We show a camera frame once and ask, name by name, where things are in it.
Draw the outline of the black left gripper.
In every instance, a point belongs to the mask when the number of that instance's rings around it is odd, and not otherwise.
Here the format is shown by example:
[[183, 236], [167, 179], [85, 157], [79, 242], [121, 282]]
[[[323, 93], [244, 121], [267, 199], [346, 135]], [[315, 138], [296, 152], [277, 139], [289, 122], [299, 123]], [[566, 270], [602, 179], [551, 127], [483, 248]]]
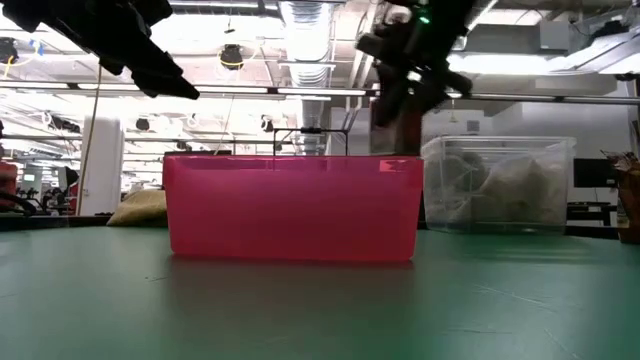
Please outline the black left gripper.
[[171, 56], [150, 39], [151, 27], [173, 14], [167, 0], [50, 1], [49, 26], [99, 56], [114, 75], [124, 68], [147, 96], [198, 99]]

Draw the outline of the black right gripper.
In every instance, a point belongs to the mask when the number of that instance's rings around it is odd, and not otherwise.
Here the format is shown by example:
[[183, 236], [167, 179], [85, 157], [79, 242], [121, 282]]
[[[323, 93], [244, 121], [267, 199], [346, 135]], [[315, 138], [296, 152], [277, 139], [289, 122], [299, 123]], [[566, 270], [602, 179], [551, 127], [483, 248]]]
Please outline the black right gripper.
[[[446, 66], [456, 40], [467, 33], [466, 22], [474, 0], [390, 0], [408, 11], [402, 22], [381, 22], [361, 35], [355, 48], [378, 61], [380, 95], [372, 112], [378, 127], [387, 127], [398, 116], [406, 95], [410, 71], [438, 71]], [[425, 72], [416, 96], [418, 109], [426, 113], [451, 98], [448, 90], [469, 96], [472, 81], [455, 72]]]

